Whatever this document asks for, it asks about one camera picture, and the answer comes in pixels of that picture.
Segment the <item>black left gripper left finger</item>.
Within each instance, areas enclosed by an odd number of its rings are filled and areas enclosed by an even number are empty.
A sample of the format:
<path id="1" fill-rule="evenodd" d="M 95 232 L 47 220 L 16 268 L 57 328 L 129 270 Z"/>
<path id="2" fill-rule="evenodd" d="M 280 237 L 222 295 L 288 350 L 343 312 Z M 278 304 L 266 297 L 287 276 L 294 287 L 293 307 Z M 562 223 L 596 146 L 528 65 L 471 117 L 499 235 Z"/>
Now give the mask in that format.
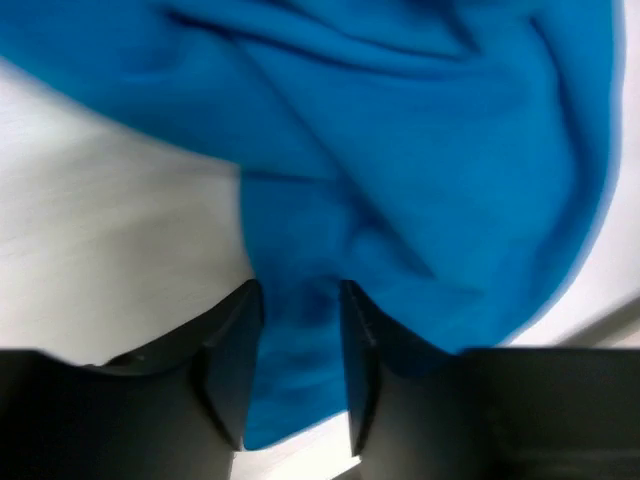
<path id="1" fill-rule="evenodd" d="M 1 353 L 5 479 L 226 479 L 263 327 L 259 284 L 102 365 Z"/>

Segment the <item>blue t shirt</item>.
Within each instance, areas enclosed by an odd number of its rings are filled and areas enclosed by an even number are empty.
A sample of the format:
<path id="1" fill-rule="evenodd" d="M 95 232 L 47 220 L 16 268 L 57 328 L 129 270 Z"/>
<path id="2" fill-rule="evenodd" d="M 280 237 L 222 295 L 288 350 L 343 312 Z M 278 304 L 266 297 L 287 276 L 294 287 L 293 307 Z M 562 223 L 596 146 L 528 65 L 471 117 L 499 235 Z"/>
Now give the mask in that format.
<path id="1" fill-rule="evenodd" d="M 346 407 L 338 285 L 493 346 L 584 262 L 619 162 L 618 1 L 5 1 L 1 53 L 236 164 L 265 305 L 244 443 Z"/>

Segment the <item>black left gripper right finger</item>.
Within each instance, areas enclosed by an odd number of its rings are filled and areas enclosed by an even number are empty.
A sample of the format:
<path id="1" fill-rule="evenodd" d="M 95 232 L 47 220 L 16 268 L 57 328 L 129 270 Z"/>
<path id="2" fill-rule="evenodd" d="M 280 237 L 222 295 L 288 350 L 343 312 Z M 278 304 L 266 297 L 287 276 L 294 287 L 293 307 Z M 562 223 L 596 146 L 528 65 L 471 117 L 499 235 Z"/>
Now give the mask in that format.
<path id="1" fill-rule="evenodd" d="M 554 347 L 447 353 L 340 287 L 351 448 L 364 479 L 635 479 L 639 353 L 599 326 Z"/>

